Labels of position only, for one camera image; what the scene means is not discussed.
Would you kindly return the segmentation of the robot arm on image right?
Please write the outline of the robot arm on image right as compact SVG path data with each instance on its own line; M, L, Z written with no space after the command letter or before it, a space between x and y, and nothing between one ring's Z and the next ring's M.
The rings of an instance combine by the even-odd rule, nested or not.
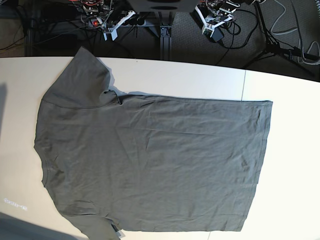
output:
M255 0L201 0L195 12L201 22L203 34L213 34L215 29L234 20L234 12L242 4L251 5Z

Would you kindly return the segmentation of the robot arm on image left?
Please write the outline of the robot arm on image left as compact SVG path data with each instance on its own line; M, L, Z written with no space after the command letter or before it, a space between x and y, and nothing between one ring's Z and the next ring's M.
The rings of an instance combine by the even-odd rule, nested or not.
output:
M133 17L133 10L116 13L118 0L70 0L81 13L80 20L85 28L101 30L105 35L116 35L117 30Z

